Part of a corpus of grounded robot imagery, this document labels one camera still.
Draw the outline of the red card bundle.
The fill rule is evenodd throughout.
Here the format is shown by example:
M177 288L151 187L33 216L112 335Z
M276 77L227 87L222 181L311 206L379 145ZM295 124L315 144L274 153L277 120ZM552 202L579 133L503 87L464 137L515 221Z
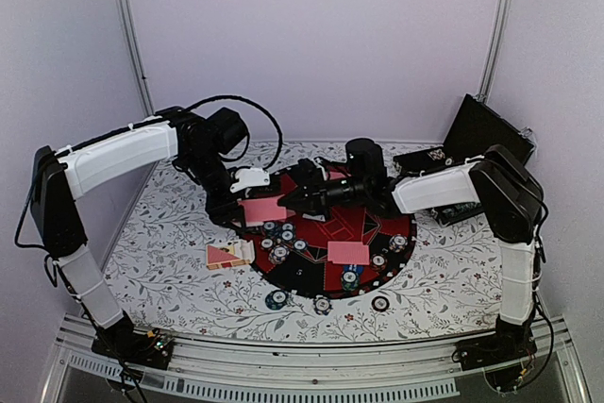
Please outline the red card bundle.
M293 210L278 204L278 197L247 199L240 201L239 204L243 208L246 224L252 227L268 221L283 221L295 215Z

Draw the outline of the red playing card deck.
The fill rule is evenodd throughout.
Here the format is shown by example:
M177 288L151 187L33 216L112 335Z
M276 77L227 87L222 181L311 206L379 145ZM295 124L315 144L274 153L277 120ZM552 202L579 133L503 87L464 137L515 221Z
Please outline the red playing card deck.
M232 241L208 244L206 266L209 270L251 264L255 259L255 246L251 241Z

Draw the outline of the poker chips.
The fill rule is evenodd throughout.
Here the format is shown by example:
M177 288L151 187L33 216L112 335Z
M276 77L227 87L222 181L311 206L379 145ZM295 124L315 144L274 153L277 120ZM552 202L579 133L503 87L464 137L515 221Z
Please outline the poker chips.
M388 249L393 253L401 253L408 245L407 237L402 234L393 235L388 243Z
M273 247L268 255L268 260L274 265L283 263L290 255L290 249L285 245L277 245Z

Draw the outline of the dealt red card seat four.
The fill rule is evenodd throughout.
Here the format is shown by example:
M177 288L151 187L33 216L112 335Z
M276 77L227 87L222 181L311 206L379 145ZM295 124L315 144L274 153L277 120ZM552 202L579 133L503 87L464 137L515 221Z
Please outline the dealt red card seat four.
M334 264L368 265L369 246L362 242L328 242L327 260Z

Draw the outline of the green chips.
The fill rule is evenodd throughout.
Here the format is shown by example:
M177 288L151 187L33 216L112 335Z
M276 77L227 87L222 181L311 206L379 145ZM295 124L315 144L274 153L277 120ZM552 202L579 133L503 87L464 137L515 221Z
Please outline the green chips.
M345 265L341 274L341 285L344 291L352 292L358 288L363 271L362 265Z

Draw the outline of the green poker chip stack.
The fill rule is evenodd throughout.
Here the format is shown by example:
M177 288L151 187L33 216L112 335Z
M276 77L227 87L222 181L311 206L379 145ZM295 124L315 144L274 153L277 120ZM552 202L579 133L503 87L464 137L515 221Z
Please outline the green poker chip stack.
M288 304L288 295L281 290L272 291L265 297L265 305L269 310L272 310L272 311L281 310L287 304Z

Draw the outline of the blue beige poker chip stack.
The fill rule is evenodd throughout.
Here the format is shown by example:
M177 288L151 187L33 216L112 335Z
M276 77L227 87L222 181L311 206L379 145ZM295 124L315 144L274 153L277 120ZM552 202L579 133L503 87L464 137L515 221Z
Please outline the blue beige poker chip stack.
M327 316L333 309L331 300L319 295L313 299L313 309L317 315Z

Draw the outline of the red brown poker chip stack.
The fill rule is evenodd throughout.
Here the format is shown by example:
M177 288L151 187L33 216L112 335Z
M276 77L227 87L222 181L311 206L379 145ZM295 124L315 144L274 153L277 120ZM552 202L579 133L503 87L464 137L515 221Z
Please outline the red brown poker chip stack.
M371 302L372 309L377 312L385 312L390 308L390 302L385 296L376 296Z

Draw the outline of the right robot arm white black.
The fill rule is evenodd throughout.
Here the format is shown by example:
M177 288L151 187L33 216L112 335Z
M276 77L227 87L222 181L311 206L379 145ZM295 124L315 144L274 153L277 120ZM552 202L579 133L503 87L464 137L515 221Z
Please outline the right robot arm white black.
M502 299L488 353L508 361L521 350L538 311L537 291L546 259L542 239L548 216L542 185L505 146L440 169L389 176L383 149L368 138L346 143L342 177L314 160L309 175L281 196L280 206L308 215L360 205L383 217L477 204L501 257Z

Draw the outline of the round red black poker mat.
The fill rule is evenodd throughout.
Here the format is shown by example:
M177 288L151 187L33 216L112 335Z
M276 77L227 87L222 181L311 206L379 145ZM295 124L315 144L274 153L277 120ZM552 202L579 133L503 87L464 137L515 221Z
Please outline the round red black poker mat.
M328 163L333 177L344 176L341 164ZM280 198L290 193L296 188L294 180L297 178L297 169L298 163L275 172L270 185L253 189L248 195L249 199ZM294 242L284 243L278 238L280 225L286 222L295 225L295 240L302 239L308 243L305 252L295 251ZM411 258L416 230L415 219L410 214L385 218L363 206L336 206L330 208L330 218L326 221L295 213L283 221L249 226L243 236L256 247L256 257L252 263L254 270L279 289L308 298L322 295L330 299L344 299L371 292L396 277ZM388 249L390 238L396 234L402 234L408 240L407 247L401 253ZM275 242L273 247L281 244L290 249L290 255L283 263L274 265L269 262L268 255L273 247L265 250L260 246L260 242L266 238ZM344 265L327 260L328 242L362 242L369 246L370 260L373 255L383 254L387 265L379 272L371 268L370 262L363 265L358 288L352 292L344 291L341 285Z

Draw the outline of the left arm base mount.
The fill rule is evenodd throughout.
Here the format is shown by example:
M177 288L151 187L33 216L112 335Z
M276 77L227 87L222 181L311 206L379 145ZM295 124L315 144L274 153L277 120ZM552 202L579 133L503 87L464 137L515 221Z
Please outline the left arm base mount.
M158 328L142 333L131 326L115 325L100 329L93 340L92 352L128 364L167 370L174 350L173 340Z

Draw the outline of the front aluminium rail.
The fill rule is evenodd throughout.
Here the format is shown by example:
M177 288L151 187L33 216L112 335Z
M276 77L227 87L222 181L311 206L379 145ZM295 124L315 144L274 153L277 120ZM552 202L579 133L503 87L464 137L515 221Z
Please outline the front aluminium rail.
M465 370L453 338L365 344L285 344L181 335L164 370L141 381L92 352L92 329L64 319L44 402L588 402L591 394L562 318L533 326L538 352L527 387L492 388L512 362Z

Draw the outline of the right aluminium frame post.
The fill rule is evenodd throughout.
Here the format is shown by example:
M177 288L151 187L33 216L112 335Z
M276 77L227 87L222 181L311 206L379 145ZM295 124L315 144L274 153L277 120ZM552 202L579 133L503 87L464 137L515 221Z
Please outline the right aluminium frame post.
M487 104L495 81L495 74L504 41L507 21L512 5L512 0L497 0L495 8L495 20L492 28L490 43L487 50L486 60L482 76L478 86L477 99L482 104Z

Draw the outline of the aluminium frame post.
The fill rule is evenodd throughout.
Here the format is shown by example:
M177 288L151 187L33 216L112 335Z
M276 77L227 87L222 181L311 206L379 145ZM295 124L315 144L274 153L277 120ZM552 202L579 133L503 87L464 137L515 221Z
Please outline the aluminium frame post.
M497 0L495 8L495 20L492 28L490 43L487 50L486 60L482 76L478 86L477 99L482 104L487 104L495 81L495 74L504 41L507 21L512 5L512 0Z
M125 36L126 49L132 67L135 85L141 101L145 117L154 113L154 105L148 87L147 75L138 43L136 27L130 0L116 0L118 16Z

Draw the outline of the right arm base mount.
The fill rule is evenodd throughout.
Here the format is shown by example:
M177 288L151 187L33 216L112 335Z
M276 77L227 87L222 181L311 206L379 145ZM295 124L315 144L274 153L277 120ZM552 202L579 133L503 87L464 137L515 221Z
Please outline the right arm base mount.
M518 390L534 369L536 352L531 336L517 342L511 334L492 334L457 342L451 360L463 371L490 367L484 374L487 384L508 393Z

